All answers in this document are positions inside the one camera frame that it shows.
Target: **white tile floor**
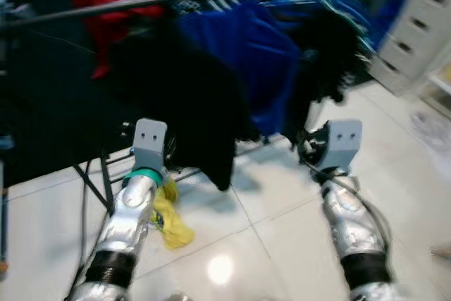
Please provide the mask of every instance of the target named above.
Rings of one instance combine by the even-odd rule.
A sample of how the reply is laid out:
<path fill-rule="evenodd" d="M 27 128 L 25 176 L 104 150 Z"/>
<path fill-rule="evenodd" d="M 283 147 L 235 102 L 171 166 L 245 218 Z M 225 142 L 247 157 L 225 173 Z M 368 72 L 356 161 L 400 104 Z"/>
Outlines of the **white tile floor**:
<path fill-rule="evenodd" d="M 418 106 L 430 111 L 373 83 L 350 93 L 343 107 L 327 104 L 319 124 L 363 121 L 354 173 L 362 194 L 393 228 L 399 283 L 409 300 L 451 301 L 451 263 L 429 256 L 431 245 L 451 240 L 451 183 L 438 176 L 408 132 L 409 111 Z M 131 164 L 116 164 L 111 172 Z M 180 183 L 178 208 L 196 238 L 170 252 L 152 233 L 132 286 L 134 300 L 161 301 L 178 291 L 195 301 L 346 300 L 318 188 L 287 142 L 254 150 L 236 165 L 226 194 L 202 174 Z M 101 187 L 98 164 L 92 180 Z M 80 179 L 66 169 L 10 189 L 11 267 L 0 283 L 0 300 L 63 299 L 78 260 L 80 188 Z M 91 244 L 104 210 L 93 195 L 88 210 Z"/>

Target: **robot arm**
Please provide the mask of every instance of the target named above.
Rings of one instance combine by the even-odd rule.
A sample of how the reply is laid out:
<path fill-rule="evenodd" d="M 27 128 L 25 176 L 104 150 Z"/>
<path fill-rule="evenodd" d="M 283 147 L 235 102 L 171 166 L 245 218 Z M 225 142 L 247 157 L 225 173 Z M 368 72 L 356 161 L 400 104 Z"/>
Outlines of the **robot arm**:
<path fill-rule="evenodd" d="M 164 180 L 163 141 L 166 125 L 141 119 L 135 130 L 135 170 L 116 197 L 88 260 L 85 280 L 70 301 L 128 301 L 128 288 L 138 262 L 156 189 Z M 323 212 L 351 301 L 402 300 L 388 269 L 388 241 L 377 216 L 350 187 L 347 169 L 360 146 L 362 123 L 335 121 L 310 134 L 298 147 L 301 164 L 312 169 L 321 186 Z"/>

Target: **black band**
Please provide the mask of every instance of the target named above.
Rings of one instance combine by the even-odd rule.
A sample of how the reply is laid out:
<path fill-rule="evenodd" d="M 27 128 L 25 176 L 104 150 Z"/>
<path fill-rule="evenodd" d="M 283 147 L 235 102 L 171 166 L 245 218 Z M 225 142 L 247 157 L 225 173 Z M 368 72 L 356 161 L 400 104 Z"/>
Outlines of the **black band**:
<path fill-rule="evenodd" d="M 135 258 L 130 254 L 98 252 L 86 272 L 86 282 L 111 283 L 127 289 L 135 264 Z"/>
<path fill-rule="evenodd" d="M 350 290 L 368 283 L 392 282 L 383 253 L 349 255 L 341 260 L 341 265 Z"/>

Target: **clothing rack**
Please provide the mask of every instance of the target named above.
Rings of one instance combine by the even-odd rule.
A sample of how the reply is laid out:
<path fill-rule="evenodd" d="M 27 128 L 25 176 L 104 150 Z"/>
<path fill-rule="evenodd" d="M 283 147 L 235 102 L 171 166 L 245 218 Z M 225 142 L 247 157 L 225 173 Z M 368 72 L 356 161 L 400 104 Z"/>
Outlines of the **clothing rack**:
<path fill-rule="evenodd" d="M 69 11 L 62 11 L 58 13 L 51 13 L 44 16 L 37 16 L 26 20 L 18 20 L 12 23 L 7 23 L 0 27 L 0 32 L 10 32 L 12 30 L 19 30 L 24 27 L 30 27 L 43 23 L 48 23 L 53 20 L 73 19 L 73 18 L 86 18 L 91 16 L 97 16 L 105 13 L 111 13 L 116 11 L 124 11 L 131 8 L 141 8 L 151 5 L 164 5 L 169 4 L 173 0 L 120 0 L 114 1 L 109 4 L 90 6 L 85 8 L 77 8 Z"/>

